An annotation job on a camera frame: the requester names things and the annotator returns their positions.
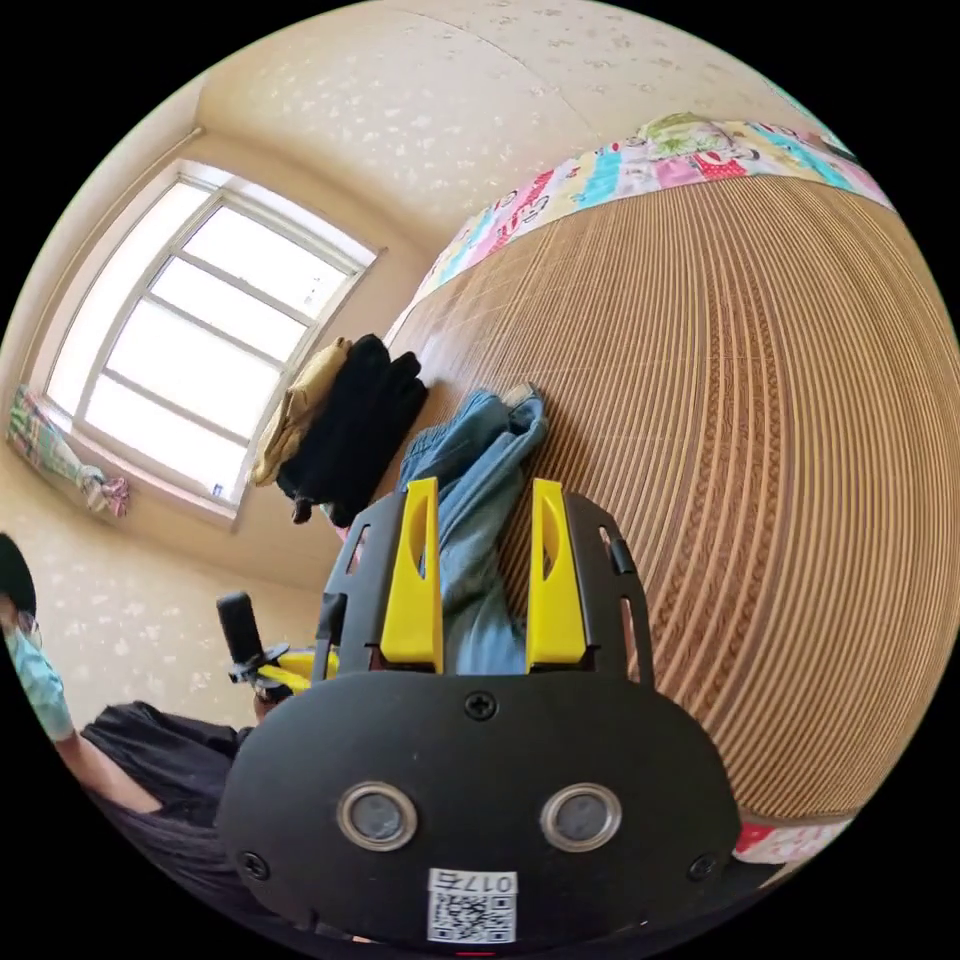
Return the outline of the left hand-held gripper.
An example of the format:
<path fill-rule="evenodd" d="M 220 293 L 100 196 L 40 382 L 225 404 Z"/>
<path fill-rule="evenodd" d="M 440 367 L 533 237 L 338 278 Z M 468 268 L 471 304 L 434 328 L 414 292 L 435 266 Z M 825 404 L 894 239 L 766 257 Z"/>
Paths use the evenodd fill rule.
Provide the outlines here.
<path fill-rule="evenodd" d="M 305 692 L 315 683 L 334 678 L 338 669 L 337 649 L 318 658 L 316 650 L 294 651 L 288 643 L 280 643 L 244 662 L 233 662 L 229 678 L 235 684 L 248 684 L 264 703 L 278 704 L 294 692 Z"/>

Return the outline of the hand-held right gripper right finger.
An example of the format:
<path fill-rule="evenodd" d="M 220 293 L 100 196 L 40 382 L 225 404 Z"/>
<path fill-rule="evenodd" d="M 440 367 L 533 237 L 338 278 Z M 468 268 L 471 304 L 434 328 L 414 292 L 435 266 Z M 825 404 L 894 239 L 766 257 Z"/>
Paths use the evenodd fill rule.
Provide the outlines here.
<path fill-rule="evenodd" d="M 560 483 L 532 485 L 526 668 L 576 668 L 586 654 L 579 585 Z"/>

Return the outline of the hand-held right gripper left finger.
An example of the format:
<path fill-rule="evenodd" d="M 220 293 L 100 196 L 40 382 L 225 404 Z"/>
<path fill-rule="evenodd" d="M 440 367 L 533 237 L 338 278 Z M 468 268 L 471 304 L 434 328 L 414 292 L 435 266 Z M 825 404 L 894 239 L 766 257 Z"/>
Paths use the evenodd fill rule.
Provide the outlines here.
<path fill-rule="evenodd" d="M 409 483 L 404 493 L 380 653 L 392 667 L 444 668 L 435 477 Z"/>

